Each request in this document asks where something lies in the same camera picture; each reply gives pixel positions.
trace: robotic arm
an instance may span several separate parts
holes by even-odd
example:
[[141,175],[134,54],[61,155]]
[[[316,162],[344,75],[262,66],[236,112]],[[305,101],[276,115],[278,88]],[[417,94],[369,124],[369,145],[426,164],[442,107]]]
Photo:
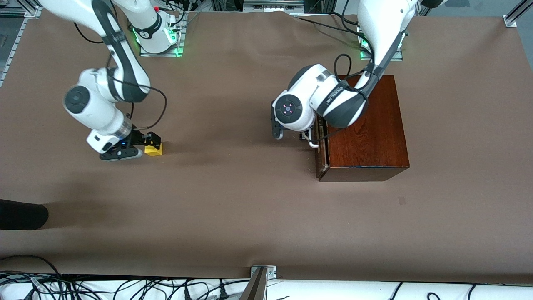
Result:
[[[368,96],[383,76],[400,46],[407,25],[415,15],[418,0],[361,0],[359,26],[373,45],[373,60],[363,69],[355,88],[322,65],[304,67],[272,102],[272,134],[283,137],[283,129],[308,132],[310,140],[315,113],[336,128],[352,125],[366,110]],[[432,1],[444,3],[444,0]]]
[[[132,24],[149,32],[143,39],[145,48],[164,51],[170,46],[168,39],[161,42],[161,37],[166,36],[162,30],[167,24],[161,25],[162,16],[153,7],[147,9],[149,0],[115,2],[130,17]],[[144,100],[150,92],[150,80],[109,6],[103,0],[41,0],[41,4],[55,15],[98,33],[117,64],[116,68],[84,70],[63,100],[67,112],[92,129],[87,137],[89,145],[103,160],[140,157],[142,152],[133,147],[135,145],[159,149],[160,138],[156,134],[142,135],[115,106],[117,102]],[[159,25],[144,27],[150,20]]]

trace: brown wooden cabinet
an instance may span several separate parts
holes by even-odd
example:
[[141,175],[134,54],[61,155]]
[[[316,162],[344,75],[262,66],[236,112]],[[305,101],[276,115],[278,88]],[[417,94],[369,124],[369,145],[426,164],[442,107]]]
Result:
[[[335,130],[317,118],[315,136]],[[409,168],[394,76],[381,78],[353,125],[320,142],[316,158],[320,181],[385,181]]]

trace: yellow block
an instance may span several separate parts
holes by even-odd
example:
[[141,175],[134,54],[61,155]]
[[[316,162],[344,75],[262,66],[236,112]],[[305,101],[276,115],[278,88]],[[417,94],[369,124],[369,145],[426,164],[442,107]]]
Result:
[[156,149],[155,147],[153,146],[145,146],[144,147],[144,152],[150,156],[159,156],[159,155],[163,155],[163,143],[161,143],[161,145],[159,145],[159,150]]

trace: round joint cover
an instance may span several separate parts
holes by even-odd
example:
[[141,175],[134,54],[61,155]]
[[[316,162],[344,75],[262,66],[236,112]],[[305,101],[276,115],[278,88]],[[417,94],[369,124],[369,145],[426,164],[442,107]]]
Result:
[[63,100],[65,107],[73,114],[83,111],[90,99],[89,90],[84,86],[75,86],[68,91]]
[[295,95],[281,96],[276,102],[276,117],[280,123],[290,124],[302,116],[302,103]]

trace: brown table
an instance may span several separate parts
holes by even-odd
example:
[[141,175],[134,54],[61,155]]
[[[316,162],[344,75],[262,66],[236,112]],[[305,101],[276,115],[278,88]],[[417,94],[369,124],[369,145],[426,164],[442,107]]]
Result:
[[[301,67],[357,57],[352,36],[284,13],[201,14],[183,58],[140,59],[169,97],[155,128],[165,154],[108,163],[61,102],[107,49],[44,12],[0,89],[0,198],[49,203],[50,224],[1,232],[0,253],[65,273],[244,277],[273,264],[285,278],[533,282],[533,74],[518,33],[500,18],[422,17],[409,31],[387,73],[411,168],[320,183],[312,149],[271,137],[269,105]],[[135,124],[161,105],[152,93]]]

